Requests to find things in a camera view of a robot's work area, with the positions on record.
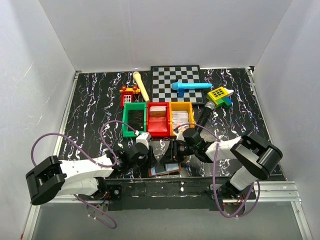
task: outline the plastic bin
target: plastic bin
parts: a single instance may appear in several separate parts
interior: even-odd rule
[[[165,106],[166,114],[161,121],[153,121],[153,117],[150,118],[150,107],[153,106]],[[170,136],[170,116],[171,110],[169,102],[148,102],[146,104],[146,130],[153,137],[168,137]]]
[[[126,102],[123,109],[122,121],[128,123],[128,115],[130,110],[143,110],[143,129],[137,129],[139,133],[147,131],[147,103],[146,102]],[[122,124],[122,135],[126,138],[136,137],[135,133]]]
[[[192,104],[189,101],[186,102],[169,102],[170,108],[170,136],[175,136],[173,133],[172,112],[173,111],[187,111],[189,117],[189,123],[196,123],[194,119]],[[195,125],[189,125],[189,128],[194,128]]]

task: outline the blue toy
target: blue toy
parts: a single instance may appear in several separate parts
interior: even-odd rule
[[[183,98],[185,94],[185,89],[208,89],[211,88],[211,83],[181,83],[174,82],[171,85],[171,88],[178,93],[178,98]]]

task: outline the green tray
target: green tray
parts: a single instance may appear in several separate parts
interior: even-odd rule
[[[123,109],[123,118],[122,121],[126,124],[128,123],[128,113],[130,110],[144,110],[143,114],[143,131],[139,131],[139,133],[143,133],[147,131],[147,103],[146,102],[126,102],[124,104]],[[133,131],[128,131],[128,127],[122,124],[122,135],[126,138],[136,137]]]

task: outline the chessboard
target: chessboard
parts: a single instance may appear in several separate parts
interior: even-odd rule
[[[192,66],[152,66],[153,102],[191,102],[193,105],[205,103],[202,89],[186,89],[183,97],[171,89],[174,82],[201,83],[200,67]]]

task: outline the black table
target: black table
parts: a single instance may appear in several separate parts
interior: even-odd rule
[[[140,74],[148,95],[152,99],[151,72],[141,71]],[[202,81],[213,84],[212,90],[221,86],[234,90],[234,94],[231,96],[232,107],[215,109],[206,124],[206,127],[211,129],[222,141],[241,136],[246,130],[253,130],[265,139],[269,139],[248,74],[249,70],[245,68],[202,69],[200,71]],[[123,85],[132,87],[135,84],[132,72],[80,73],[64,133],[71,136],[91,157],[96,158],[106,154],[107,149],[100,140],[100,128],[103,123],[109,120],[122,120],[123,110],[120,106],[121,93],[119,90]],[[141,94],[134,95],[133,102],[143,101]],[[199,119],[203,107],[193,107],[196,121]],[[134,138],[123,138],[121,126],[115,123],[110,126],[106,135],[106,142],[112,147],[132,145],[135,141]],[[205,130],[201,132],[201,136],[206,141],[213,140]],[[153,138],[150,144],[153,146],[154,154],[164,153],[169,140],[167,137]],[[63,140],[59,159],[74,161],[85,159],[85,157],[76,151],[70,143]],[[213,174],[212,164],[203,163],[194,155],[189,156],[187,162],[182,163],[181,166],[181,172],[165,175],[161,178],[210,177]],[[215,176],[229,177],[240,167],[241,164],[237,159],[217,161]],[[279,165],[272,175],[282,175]],[[117,178],[123,179],[147,177],[147,171],[139,168],[130,169],[117,176]]]

